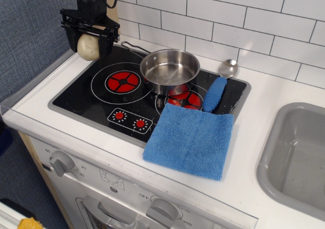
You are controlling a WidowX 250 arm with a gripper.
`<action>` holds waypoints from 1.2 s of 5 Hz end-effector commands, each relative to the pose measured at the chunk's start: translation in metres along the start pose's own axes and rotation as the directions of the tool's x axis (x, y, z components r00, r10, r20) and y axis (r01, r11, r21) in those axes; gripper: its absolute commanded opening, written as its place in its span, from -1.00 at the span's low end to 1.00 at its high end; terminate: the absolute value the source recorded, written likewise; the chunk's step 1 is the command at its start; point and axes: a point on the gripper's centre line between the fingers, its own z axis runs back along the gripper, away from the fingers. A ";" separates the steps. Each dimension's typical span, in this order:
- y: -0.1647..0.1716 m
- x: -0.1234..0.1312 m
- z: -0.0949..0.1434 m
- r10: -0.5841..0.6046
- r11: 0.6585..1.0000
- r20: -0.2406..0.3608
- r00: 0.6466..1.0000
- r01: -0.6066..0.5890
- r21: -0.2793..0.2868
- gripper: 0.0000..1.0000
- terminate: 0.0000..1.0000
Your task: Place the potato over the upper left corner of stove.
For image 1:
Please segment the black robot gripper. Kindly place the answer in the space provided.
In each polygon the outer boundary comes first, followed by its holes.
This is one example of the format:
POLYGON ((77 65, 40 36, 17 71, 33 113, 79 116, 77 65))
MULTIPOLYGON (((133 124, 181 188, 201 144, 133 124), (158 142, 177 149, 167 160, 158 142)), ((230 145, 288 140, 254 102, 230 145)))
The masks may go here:
POLYGON ((61 26, 71 50, 77 52, 82 34, 99 37, 100 58, 106 58, 115 42, 114 30, 104 30, 107 8, 104 0, 77 0, 77 9, 61 9, 61 26))

